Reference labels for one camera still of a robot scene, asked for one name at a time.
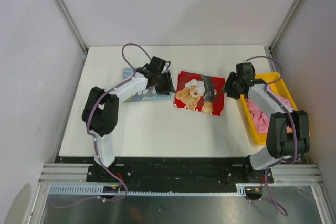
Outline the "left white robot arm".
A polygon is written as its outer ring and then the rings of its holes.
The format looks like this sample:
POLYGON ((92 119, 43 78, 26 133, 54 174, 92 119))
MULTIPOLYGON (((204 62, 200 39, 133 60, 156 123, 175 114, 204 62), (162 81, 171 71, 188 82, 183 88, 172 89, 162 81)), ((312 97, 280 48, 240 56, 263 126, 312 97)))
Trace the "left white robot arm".
POLYGON ((171 63, 156 56, 149 64, 133 70, 133 74, 115 86, 103 89, 93 87, 85 104, 82 120, 87 133, 93 137, 95 161, 101 165, 98 176, 105 182, 115 178, 116 169, 111 166, 115 160, 112 145, 112 131, 118 122, 120 103, 148 88, 154 88, 158 95, 175 92, 171 73, 171 63))

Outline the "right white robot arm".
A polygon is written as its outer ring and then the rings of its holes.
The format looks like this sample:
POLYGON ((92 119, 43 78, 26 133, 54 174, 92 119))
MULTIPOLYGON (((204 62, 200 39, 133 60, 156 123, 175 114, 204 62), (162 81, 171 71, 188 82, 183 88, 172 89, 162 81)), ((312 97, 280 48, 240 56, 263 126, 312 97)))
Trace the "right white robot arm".
POLYGON ((283 161, 295 162, 298 155, 310 149, 309 118, 304 110, 295 110, 278 98, 269 84, 257 79, 250 62, 239 63, 223 87, 228 97, 241 96, 255 103, 269 119, 266 146, 249 156, 250 165, 242 169, 243 179, 254 183, 261 170, 283 161))

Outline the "red t shirt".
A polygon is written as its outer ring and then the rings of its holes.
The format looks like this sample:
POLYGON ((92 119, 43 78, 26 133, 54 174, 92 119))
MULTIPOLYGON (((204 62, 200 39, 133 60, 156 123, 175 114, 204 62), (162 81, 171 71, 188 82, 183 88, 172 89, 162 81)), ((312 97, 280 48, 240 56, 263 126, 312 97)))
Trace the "red t shirt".
POLYGON ((224 109, 221 77, 182 71, 178 75, 174 107, 221 116, 224 109))

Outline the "blue printed t shirt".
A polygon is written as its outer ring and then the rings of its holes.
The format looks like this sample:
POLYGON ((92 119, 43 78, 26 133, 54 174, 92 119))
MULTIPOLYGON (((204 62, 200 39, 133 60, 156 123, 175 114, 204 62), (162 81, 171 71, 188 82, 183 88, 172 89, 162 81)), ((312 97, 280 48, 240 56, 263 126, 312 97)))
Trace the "blue printed t shirt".
MULTIPOLYGON (((147 77, 153 77, 155 74, 153 71, 146 70, 145 67, 138 68, 138 72, 144 74, 147 77)), ((132 68, 124 68, 123 71, 123 78, 128 79, 133 75, 132 68)), ((148 87, 145 90, 141 90, 134 95, 128 97, 123 101, 123 103, 130 103, 130 102, 144 102, 144 101, 158 101, 158 100, 170 100, 172 99, 172 92, 166 94, 158 94, 155 87, 148 87)))

